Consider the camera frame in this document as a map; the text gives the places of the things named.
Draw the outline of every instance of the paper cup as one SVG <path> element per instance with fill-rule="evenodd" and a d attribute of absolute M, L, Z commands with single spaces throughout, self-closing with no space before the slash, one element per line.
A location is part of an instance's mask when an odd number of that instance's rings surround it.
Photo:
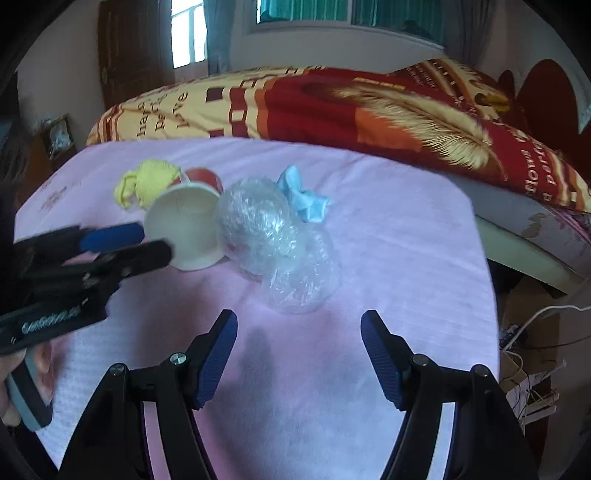
<path fill-rule="evenodd" d="M 173 267 L 200 270 L 223 258 L 213 223 L 213 211 L 222 192 L 222 182 L 214 172 L 191 168 L 181 173 L 146 212 L 146 238 L 165 239 L 172 245 Z"/>

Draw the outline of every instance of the wire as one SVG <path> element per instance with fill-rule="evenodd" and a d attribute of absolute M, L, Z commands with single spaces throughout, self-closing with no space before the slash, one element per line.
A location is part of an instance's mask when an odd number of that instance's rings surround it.
<path fill-rule="evenodd" d="M 525 399 L 525 405 L 523 406 L 523 408 L 519 412 L 519 415 L 517 415 L 517 420 L 519 420 L 519 426 L 521 426 L 522 428 L 525 426 L 525 417 L 521 418 L 521 414 L 527 408 L 527 404 L 530 401 L 530 395 L 531 395 L 531 384 L 530 384 L 530 376 L 528 375 L 527 376 L 527 398 Z"/>
<path fill-rule="evenodd" d="M 544 307 L 543 309 L 538 310 L 536 313 L 534 313 L 529 320 L 527 320 L 527 322 L 525 322 L 519 330 L 517 330 L 515 332 L 515 335 L 511 338 L 511 340 L 509 340 L 509 342 L 503 347 L 503 349 L 501 350 L 502 352 L 506 352 L 509 348 L 511 348 L 513 346 L 513 344 L 515 343 L 515 341 L 519 338 L 519 335 L 521 335 L 523 333 L 523 331 L 530 325 L 531 322 L 533 322 L 538 316 L 540 316 L 542 313 L 547 312 L 548 310 L 564 310 L 564 309 L 575 309 L 578 312 L 585 312 L 587 310 L 591 310 L 591 305 L 587 305 L 586 307 L 577 307 L 575 305 L 549 305 L 547 307 Z"/>
<path fill-rule="evenodd" d="M 540 400 L 547 407 L 551 407 L 552 405 L 554 405 L 554 397 L 552 398 L 552 403 L 549 403 L 548 400 L 546 400 L 545 397 L 542 397 L 542 395 L 536 392 L 536 390 L 532 390 L 531 392 L 534 394 L 535 397 L 538 397 L 538 400 Z"/>
<path fill-rule="evenodd" d="M 585 340 L 589 340 L 590 338 L 591 338 L 591 335 L 587 335 L 587 336 L 580 338 L 578 340 L 573 340 L 572 342 L 558 343 L 556 345 L 546 345 L 546 346 L 524 345 L 523 348 L 525 348 L 526 350 L 549 350 L 551 348 L 558 348 L 559 346 L 574 345 L 575 343 L 584 342 Z"/>
<path fill-rule="evenodd" d="M 517 395 L 517 401 L 515 402 L 515 405 L 513 405 L 511 407 L 511 410 L 515 410 L 517 408 L 517 405 L 519 405 L 519 400 L 521 400 L 521 384 L 517 383 L 513 380 L 511 380 L 515 385 L 517 385 L 519 387 L 519 395 Z"/>
<path fill-rule="evenodd" d="M 501 382 L 504 382 L 505 380 L 513 380 L 517 375 L 519 375 L 519 373 L 521 373 L 523 371 L 523 358 L 522 358 L 522 356 L 519 355 L 518 353 L 515 353 L 515 352 L 509 352 L 509 351 L 507 351 L 505 353 L 507 353 L 508 355 L 516 356 L 521 361 L 521 363 L 519 364 L 519 368 L 517 369 L 517 372 L 515 372 L 510 377 L 502 378 L 501 379 Z"/>

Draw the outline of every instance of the yellow toy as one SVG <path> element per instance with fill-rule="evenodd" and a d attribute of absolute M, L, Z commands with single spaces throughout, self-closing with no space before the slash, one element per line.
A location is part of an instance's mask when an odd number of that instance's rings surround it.
<path fill-rule="evenodd" d="M 165 160 L 145 160 L 129 170 L 115 187 L 115 201 L 129 208 L 137 200 L 147 210 L 154 199 L 178 178 L 181 169 Z"/>

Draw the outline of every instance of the blue bow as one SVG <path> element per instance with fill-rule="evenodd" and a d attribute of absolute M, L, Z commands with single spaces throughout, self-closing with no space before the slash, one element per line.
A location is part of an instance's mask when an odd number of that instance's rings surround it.
<path fill-rule="evenodd" d="M 287 167 L 277 180 L 277 186 L 287 202 L 305 222 L 320 223 L 324 220 L 329 198 L 301 189 L 300 171 L 295 165 Z"/>

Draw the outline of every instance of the pillow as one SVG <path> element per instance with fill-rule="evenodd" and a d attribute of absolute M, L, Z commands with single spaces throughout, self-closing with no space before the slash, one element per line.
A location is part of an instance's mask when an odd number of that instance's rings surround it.
<path fill-rule="evenodd" d="M 500 118 L 404 76 L 264 68 L 207 77 L 116 105 L 88 140 L 248 137 L 344 148 L 591 213 L 589 188 L 552 149 Z M 401 199 L 412 202 L 412 199 Z"/>
<path fill-rule="evenodd" d="M 450 59 L 422 61 L 388 76 L 449 95 L 484 120 L 502 121 L 531 134 L 522 107 L 487 74 Z"/>

